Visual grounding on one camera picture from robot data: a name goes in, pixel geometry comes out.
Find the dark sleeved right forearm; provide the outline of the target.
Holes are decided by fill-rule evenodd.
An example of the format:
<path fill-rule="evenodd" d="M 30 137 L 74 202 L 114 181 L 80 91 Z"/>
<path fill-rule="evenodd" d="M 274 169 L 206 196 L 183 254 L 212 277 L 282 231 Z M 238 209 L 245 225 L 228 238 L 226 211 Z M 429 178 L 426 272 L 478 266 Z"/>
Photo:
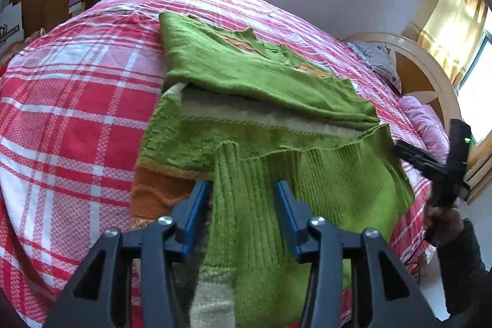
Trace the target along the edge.
<path fill-rule="evenodd" d="M 448 314 L 456 317 L 468 311 L 479 322 L 491 321 L 491 271 L 482 261 L 471 220 L 465 218 L 459 235 L 437 250 Z"/>

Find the right hand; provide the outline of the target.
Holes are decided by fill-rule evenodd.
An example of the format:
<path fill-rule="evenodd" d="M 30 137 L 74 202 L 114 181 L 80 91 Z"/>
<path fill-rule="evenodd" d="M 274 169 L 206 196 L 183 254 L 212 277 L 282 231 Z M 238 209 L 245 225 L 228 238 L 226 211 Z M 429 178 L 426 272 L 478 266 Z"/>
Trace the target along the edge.
<path fill-rule="evenodd" d="M 424 207 L 424 240 L 437 247 L 453 241 L 464 229 L 464 222 L 455 207 Z"/>

